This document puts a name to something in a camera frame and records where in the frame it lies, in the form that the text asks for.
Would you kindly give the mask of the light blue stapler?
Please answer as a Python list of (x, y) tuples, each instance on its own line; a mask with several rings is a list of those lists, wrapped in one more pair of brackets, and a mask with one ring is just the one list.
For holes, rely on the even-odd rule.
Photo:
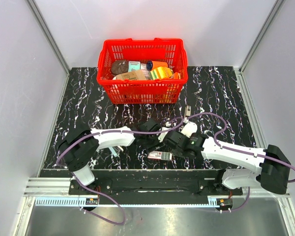
[(121, 146), (109, 147), (109, 150), (112, 153), (113, 157), (119, 157), (120, 153), (124, 151)]

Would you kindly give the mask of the beige stapler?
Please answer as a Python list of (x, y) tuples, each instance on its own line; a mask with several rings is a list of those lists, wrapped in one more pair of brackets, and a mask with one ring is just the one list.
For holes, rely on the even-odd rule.
[(187, 105), (187, 106), (185, 107), (184, 116), (185, 116), (185, 117), (189, 117), (189, 116), (191, 116), (191, 106)]

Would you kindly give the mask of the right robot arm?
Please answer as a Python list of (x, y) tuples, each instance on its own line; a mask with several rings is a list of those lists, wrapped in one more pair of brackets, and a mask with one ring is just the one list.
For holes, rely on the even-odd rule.
[(203, 158), (237, 165), (239, 169), (222, 171), (214, 182), (214, 190), (220, 195), (240, 187), (262, 187), (264, 190), (284, 195), (287, 192), (291, 165), (286, 158), (261, 148), (248, 148), (217, 144), (212, 137), (199, 132), (187, 136), (181, 132), (169, 131), (163, 143), (170, 147), (174, 155), (182, 158)]

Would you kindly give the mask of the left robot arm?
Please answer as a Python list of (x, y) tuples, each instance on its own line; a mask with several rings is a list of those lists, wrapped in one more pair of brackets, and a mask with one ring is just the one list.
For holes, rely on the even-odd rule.
[(153, 148), (160, 143), (162, 126), (149, 119), (137, 124), (115, 129), (89, 129), (85, 126), (73, 129), (59, 144), (58, 166), (65, 166), (80, 181), (79, 188), (85, 194), (96, 191), (97, 183), (89, 162), (102, 149), (128, 147), (132, 144)]

